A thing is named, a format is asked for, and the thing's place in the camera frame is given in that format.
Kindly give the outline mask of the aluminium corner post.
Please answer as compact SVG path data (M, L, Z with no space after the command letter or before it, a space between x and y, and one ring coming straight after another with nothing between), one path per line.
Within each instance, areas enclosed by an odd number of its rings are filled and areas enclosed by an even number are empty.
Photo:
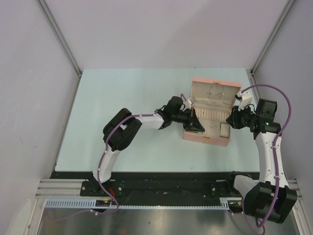
M45 17L48 25L50 26L55 38L57 39L58 43L60 44L66 58L68 59L69 63L71 64L72 68L74 69L76 75L81 78L82 70L80 69L77 60L75 59L70 46L68 45L60 27L57 23L55 17L53 16L50 7L48 6L45 0L36 0L40 10L42 11L43 16Z
M261 65L261 63L265 59L267 53L269 52L272 44L274 43L276 37L278 36L279 32L281 31L285 21L287 20L289 14L293 10L293 7L296 5L296 3L297 3L297 0L288 0L286 2L282 12L280 13L276 23L274 24L273 29L271 30L264 46L262 47L261 52L259 53L259 55L258 55L256 61L254 62L252 68L250 69L250 73L252 76L255 75L259 66Z

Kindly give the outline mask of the left aluminium corner post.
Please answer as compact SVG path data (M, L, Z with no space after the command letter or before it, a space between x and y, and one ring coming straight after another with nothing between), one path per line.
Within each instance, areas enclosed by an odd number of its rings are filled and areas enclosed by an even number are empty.
M45 17L48 25L50 26L55 38L57 39L58 43L60 44L66 58L68 59L69 63L71 64L72 68L74 69L76 75L81 78L82 70L80 69L77 60L75 59L70 46L68 45L60 27L57 23L55 17L53 16L50 7L48 6L45 0L36 0L40 10L42 11L43 16Z

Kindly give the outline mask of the beige ring cushion block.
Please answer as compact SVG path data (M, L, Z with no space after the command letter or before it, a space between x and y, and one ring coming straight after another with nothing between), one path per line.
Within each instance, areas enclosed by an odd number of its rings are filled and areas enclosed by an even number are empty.
M228 123L221 123L220 124L220 137L228 139L229 133L230 133L230 125Z

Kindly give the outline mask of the aluminium frame rail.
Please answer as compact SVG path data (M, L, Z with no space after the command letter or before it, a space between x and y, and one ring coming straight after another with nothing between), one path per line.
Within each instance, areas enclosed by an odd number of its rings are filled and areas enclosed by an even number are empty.
M41 179L36 198L79 198L83 180Z

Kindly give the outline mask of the right aluminium corner post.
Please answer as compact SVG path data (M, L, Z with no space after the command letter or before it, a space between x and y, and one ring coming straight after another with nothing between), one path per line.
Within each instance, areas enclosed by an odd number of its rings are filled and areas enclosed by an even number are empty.
M288 0L286 2L282 12L280 13L276 23L274 24L273 29L271 30L264 46L262 47L261 52L259 53L259 55L258 55L256 61L254 62L252 68L250 69L250 73L252 76L255 75L259 66L261 65L261 63L265 59L267 53L269 52L272 44L274 43L276 37L278 36L279 32L281 31L285 21L287 20L289 14L293 10L293 7L296 5L296 3L297 3L297 0Z

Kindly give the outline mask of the pink jewelry box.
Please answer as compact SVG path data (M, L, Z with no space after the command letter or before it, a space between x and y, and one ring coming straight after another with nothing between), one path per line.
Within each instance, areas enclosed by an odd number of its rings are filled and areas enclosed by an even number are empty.
M221 138L220 124L226 123L230 116L235 95L241 87L241 83L238 82L193 78L190 96L194 97L196 102L191 108L195 109L205 132L184 131L183 138L186 141L227 146L230 142L230 133L228 139Z

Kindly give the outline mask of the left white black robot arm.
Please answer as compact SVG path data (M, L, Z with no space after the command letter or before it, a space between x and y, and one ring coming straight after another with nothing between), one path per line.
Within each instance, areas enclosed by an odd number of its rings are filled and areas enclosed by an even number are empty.
M98 167L93 171L94 181L91 190L96 195L104 195L108 190L108 181L112 169L121 151L125 150L140 130L162 130L172 124L181 123L184 130L204 132L205 128L196 116L191 104L196 100L173 96L168 103L152 114L133 114L127 108L121 109L103 128L105 150Z

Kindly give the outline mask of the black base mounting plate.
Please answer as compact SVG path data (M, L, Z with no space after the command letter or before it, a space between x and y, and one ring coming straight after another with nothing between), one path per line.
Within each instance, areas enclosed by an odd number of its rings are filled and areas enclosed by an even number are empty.
M253 180L258 172L113 172L111 178L101 185L91 172L53 171L50 179L83 180L83 196L106 196L108 191L115 198L131 192L148 193L202 193L211 197L237 197L240 193L234 188L238 174Z

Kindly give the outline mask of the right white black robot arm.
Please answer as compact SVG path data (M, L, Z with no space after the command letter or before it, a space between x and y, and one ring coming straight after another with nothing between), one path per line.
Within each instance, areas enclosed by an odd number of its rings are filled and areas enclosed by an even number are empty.
M277 102L260 99L256 110L252 99L236 96L239 105L233 106L226 122L234 129L247 127L253 133L260 164L259 181L248 175L234 172L233 179L225 184L230 196L242 196L246 215L282 224L297 201L296 191L286 180L280 153L281 125L274 122Z

